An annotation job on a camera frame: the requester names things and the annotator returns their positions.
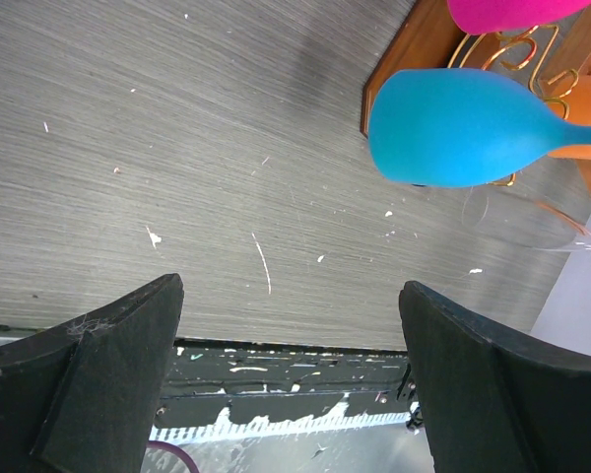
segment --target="white paint chip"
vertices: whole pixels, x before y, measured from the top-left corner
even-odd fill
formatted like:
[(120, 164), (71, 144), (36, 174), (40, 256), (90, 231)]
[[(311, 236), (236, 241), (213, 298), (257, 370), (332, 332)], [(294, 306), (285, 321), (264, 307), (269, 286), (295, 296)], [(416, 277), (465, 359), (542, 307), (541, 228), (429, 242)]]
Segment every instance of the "white paint chip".
[(238, 367), (238, 368), (230, 368), (231, 372), (265, 372), (267, 369), (266, 368), (260, 368), (260, 367)]
[(156, 234), (154, 234), (151, 229), (149, 229), (149, 227), (147, 227), (145, 225), (145, 229), (147, 229), (147, 232), (149, 233), (149, 238), (151, 239), (151, 244), (154, 246), (154, 249), (158, 249), (156, 247), (156, 244), (158, 243), (162, 243), (162, 238), (160, 236), (157, 236)]
[(263, 250), (261, 249), (260, 243), (256, 239), (256, 235), (254, 234), (254, 232), (252, 232), (252, 238), (254, 238), (254, 243), (256, 243), (256, 248), (258, 248), (258, 252), (260, 253), (260, 259), (263, 260), (263, 266), (265, 267), (265, 275), (267, 276), (267, 291), (271, 295), (272, 294), (272, 280), (269, 277), (269, 269), (267, 269), (267, 261), (265, 261), (265, 255), (263, 254)]

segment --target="gray wooden table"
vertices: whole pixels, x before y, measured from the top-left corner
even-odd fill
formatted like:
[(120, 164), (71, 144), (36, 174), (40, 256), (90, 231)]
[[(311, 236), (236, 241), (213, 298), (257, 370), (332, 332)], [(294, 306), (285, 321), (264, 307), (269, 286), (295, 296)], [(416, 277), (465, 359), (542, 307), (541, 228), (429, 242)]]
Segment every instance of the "gray wooden table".
[[(179, 272), (182, 336), (401, 349), (410, 279), (528, 330), (566, 256), (458, 230), (460, 191), (385, 181), (359, 133), (410, 7), (0, 0), (0, 323)], [(571, 162), (517, 188), (591, 210)]]

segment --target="transparent champagne flute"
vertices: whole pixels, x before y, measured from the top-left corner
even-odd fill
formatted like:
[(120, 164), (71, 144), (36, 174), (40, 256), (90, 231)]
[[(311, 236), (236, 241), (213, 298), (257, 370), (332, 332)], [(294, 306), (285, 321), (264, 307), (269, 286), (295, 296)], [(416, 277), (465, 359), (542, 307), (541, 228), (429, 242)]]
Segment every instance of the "transparent champagne flute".
[(545, 251), (591, 251), (591, 231), (556, 207), (485, 185), (472, 187), (462, 224), (485, 237)]

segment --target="purple cable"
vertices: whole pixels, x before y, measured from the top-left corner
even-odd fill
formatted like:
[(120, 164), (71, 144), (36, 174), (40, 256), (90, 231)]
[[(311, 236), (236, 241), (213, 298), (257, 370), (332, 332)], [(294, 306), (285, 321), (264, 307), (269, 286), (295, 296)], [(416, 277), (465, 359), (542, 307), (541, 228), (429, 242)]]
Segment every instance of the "purple cable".
[(147, 448), (157, 448), (159, 450), (164, 450), (168, 453), (172, 453), (177, 458), (179, 458), (184, 463), (184, 465), (186, 465), (186, 468), (188, 468), (188, 471), (190, 471), (190, 473), (199, 473), (199, 469), (197, 468), (197, 465), (190, 457), (190, 455), (181, 448), (179, 448), (177, 445), (166, 443), (165, 441), (149, 440), (147, 442)]

